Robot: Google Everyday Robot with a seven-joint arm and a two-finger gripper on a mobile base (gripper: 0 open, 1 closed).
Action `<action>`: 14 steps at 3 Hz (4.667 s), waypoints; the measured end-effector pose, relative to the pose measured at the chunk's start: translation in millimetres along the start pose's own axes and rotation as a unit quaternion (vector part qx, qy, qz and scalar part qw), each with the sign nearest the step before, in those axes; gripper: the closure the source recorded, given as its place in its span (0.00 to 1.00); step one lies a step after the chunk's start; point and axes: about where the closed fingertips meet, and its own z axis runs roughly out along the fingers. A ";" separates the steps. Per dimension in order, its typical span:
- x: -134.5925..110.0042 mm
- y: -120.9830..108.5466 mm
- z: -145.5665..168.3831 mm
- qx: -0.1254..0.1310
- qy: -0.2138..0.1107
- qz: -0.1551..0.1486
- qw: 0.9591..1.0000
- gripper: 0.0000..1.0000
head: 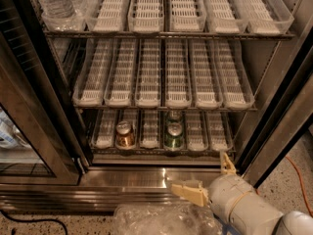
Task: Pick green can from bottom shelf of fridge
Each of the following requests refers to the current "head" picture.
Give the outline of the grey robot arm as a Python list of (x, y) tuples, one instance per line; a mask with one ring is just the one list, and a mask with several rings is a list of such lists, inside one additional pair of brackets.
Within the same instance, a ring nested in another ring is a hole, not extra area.
[(210, 207), (225, 225), (239, 235), (312, 235), (313, 217), (301, 211), (282, 213), (262, 197), (244, 179), (228, 155), (221, 157), (222, 174), (208, 187), (199, 180), (168, 180), (173, 195), (199, 207)]

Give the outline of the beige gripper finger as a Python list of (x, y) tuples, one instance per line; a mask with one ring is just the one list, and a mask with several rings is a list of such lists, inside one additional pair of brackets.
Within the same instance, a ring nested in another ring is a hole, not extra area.
[(198, 180), (172, 181), (170, 183), (172, 194), (181, 197), (199, 207), (208, 204), (208, 192)]
[(226, 152), (220, 153), (221, 173), (235, 175), (237, 170)]

